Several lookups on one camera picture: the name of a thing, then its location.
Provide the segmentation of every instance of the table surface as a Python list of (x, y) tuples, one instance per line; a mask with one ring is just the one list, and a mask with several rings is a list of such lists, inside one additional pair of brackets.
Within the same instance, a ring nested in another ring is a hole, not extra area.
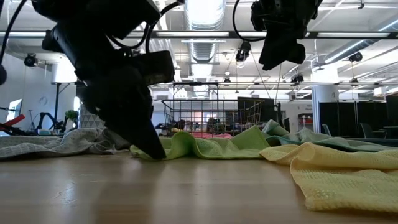
[(0, 162), (1, 223), (397, 223), (397, 215), (313, 212), (289, 168), (266, 161), (129, 154)]

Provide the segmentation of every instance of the ceiling duct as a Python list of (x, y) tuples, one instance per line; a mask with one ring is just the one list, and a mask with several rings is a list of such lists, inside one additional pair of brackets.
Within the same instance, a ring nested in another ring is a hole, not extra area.
[[(376, 28), (376, 30), (380, 32), (397, 32), (398, 17), (395, 16), (394, 18), (383, 22), (382, 25)], [(338, 62), (379, 41), (380, 40), (352, 40), (334, 52), (326, 55), (324, 61), (326, 64)]]
[[(186, 0), (185, 24), (188, 30), (219, 30), (223, 25), (226, 0)], [(214, 62), (217, 43), (189, 43), (190, 59), (196, 62), (191, 65), (192, 76), (196, 78), (210, 77)]]

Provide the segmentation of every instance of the metal cage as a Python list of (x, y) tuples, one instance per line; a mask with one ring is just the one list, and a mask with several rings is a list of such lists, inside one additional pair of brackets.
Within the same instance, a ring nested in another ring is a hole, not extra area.
[(186, 131), (198, 138), (227, 138), (259, 125), (262, 100), (162, 100), (167, 136)]

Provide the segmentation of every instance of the yellow cloth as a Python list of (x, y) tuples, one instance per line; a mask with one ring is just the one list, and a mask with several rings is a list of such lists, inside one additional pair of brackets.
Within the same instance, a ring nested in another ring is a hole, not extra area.
[(398, 212), (398, 150), (350, 153), (307, 142), (269, 147), (260, 154), (290, 165), (310, 210)]

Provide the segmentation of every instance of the green cloth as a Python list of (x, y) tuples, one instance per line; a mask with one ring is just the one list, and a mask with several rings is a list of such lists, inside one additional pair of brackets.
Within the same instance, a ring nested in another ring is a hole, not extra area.
[(305, 142), (312, 142), (319, 146), (330, 147), (346, 152), (378, 152), (387, 149), (397, 149), (394, 147), (382, 146), (370, 142), (347, 140), (341, 137), (331, 137), (327, 134), (318, 134), (305, 128), (297, 133), (289, 133), (278, 123), (270, 120), (262, 130), (267, 142), (271, 146), (280, 146), (286, 144), (301, 145)]
[[(160, 138), (166, 152), (166, 160), (194, 155), (201, 159), (263, 159), (260, 151), (269, 147), (257, 126), (238, 134), (232, 139), (200, 139), (186, 132), (175, 133), (172, 138)], [(143, 159), (147, 154), (132, 146), (131, 152)]]

